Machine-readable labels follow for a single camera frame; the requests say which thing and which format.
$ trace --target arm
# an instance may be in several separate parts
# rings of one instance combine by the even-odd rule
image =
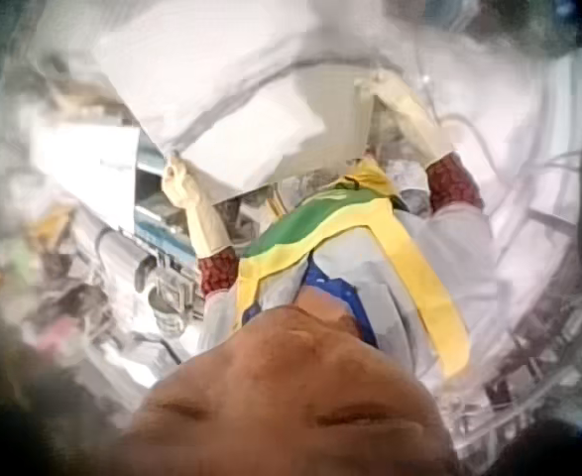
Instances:
[[[405,138],[418,150],[418,161],[427,172],[433,211],[457,202],[482,210],[478,186],[462,167],[453,145],[401,77],[380,70],[363,86],[395,114]]]
[[[198,259],[200,287],[205,299],[229,290],[238,276],[238,258],[222,218],[198,183],[187,173],[184,161],[171,157],[165,168],[163,192],[186,213],[191,246]]]
[[[435,212],[452,203],[468,203],[482,210],[484,202],[471,175],[457,154],[448,154],[426,170],[431,209]]]

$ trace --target yellow strap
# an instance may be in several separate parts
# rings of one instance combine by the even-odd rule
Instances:
[[[455,375],[469,361],[467,331],[448,291],[396,220],[386,198],[341,208],[298,242],[276,245],[262,255],[241,260],[234,328],[240,326],[242,315],[255,301],[260,280],[291,267],[325,239],[359,226],[370,228],[411,295],[444,376]]]

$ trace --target person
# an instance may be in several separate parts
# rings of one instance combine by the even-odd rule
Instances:
[[[360,85],[420,152],[433,214],[404,210],[365,157],[236,256],[186,164],[183,208],[206,296],[202,352],[150,392],[114,458],[123,474],[459,474],[430,390],[497,326],[483,201],[396,74]]]

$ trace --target hand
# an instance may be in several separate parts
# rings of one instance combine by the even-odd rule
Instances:
[[[168,158],[162,188],[170,202],[178,208],[195,206],[202,197],[197,181],[187,172],[186,163],[176,155]]]
[[[453,152],[442,129],[398,74],[382,69],[361,87],[396,113],[401,131],[420,152],[419,162],[425,169]]]

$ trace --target red sleeve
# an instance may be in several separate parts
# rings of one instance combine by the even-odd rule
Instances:
[[[469,203],[481,210],[480,190],[457,154],[449,154],[427,169],[431,209],[436,212],[451,203]]]
[[[238,263],[238,257],[232,247],[225,248],[208,258],[199,259],[202,295],[206,298],[211,293],[231,288],[238,278]]]

